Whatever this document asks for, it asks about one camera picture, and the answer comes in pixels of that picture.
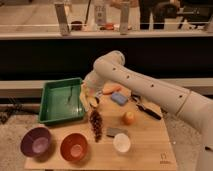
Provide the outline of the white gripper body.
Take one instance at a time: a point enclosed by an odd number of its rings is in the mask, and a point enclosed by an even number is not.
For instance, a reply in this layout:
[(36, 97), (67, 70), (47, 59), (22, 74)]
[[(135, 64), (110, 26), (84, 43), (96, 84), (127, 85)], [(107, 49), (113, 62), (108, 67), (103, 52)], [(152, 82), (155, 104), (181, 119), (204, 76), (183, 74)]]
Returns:
[(100, 77), (95, 71), (88, 73), (83, 82), (86, 84), (86, 91), (91, 96), (100, 97), (102, 95), (104, 79)]

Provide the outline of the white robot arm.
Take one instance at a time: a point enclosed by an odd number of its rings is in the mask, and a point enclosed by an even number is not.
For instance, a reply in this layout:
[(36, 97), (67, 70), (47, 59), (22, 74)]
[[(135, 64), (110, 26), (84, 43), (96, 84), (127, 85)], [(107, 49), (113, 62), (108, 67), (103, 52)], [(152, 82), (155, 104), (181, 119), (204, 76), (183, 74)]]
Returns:
[(213, 100), (125, 67), (125, 56), (114, 50), (99, 58), (84, 83), (100, 92), (106, 82), (119, 83), (188, 123), (202, 135), (196, 171), (213, 171)]

